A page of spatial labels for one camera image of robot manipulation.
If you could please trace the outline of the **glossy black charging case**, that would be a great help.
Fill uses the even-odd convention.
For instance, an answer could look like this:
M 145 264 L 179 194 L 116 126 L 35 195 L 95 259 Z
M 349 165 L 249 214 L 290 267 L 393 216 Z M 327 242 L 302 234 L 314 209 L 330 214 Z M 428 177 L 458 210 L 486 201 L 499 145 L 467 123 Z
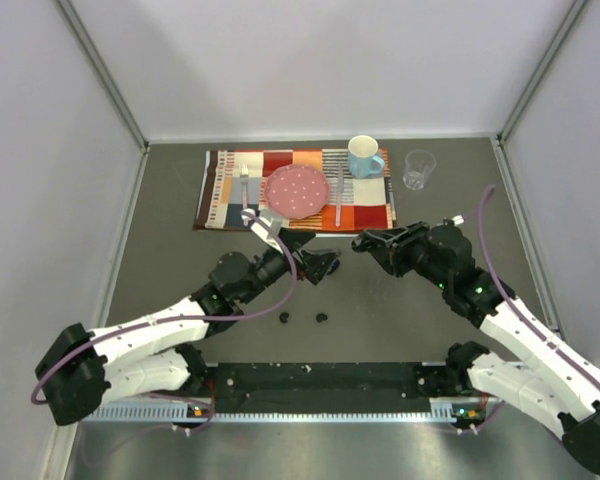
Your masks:
M 339 259 L 334 260 L 333 263 L 331 264 L 331 266 L 328 268 L 326 275 L 330 276 L 333 273 L 335 273 L 339 269 L 340 265 L 341 265 L 341 262 Z

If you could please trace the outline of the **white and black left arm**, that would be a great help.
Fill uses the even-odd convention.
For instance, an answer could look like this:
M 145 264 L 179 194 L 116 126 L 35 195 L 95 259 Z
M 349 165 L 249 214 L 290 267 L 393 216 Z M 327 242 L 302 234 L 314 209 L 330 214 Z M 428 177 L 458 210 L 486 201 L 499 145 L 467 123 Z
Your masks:
M 64 328 L 35 368 L 32 401 L 49 408 L 56 425 L 78 423 L 108 402 L 153 391 L 196 396 L 206 387 L 197 341 L 239 321 L 241 306 L 285 275 L 313 285 L 339 265 L 336 249 L 309 249 L 310 233 L 280 234 L 281 245 L 248 258 L 222 255 L 208 282 L 175 304 L 108 328 Z

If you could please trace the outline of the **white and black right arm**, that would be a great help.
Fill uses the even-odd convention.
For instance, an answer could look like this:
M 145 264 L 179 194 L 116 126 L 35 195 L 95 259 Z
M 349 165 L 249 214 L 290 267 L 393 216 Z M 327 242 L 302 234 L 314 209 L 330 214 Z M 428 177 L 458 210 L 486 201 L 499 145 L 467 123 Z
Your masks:
M 535 419 L 561 440 L 571 457 L 600 475 L 600 369 L 534 317 L 520 297 L 477 266 L 472 244 L 446 222 L 367 230 L 352 242 L 388 274 L 415 272 L 441 291 L 444 302 L 513 353 L 518 368 L 474 342 L 453 346 L 446 380 L 456 394 L 492 394 Z

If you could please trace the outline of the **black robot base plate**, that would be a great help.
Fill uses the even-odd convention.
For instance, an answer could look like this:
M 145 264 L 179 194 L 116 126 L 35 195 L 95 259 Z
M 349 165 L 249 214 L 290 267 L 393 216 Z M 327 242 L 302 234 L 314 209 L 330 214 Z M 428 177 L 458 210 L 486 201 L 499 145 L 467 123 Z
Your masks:
M 477 392 L 444 364 L 222 363 L 209 369 L 224 414 L 424 412 L 430 400 Z

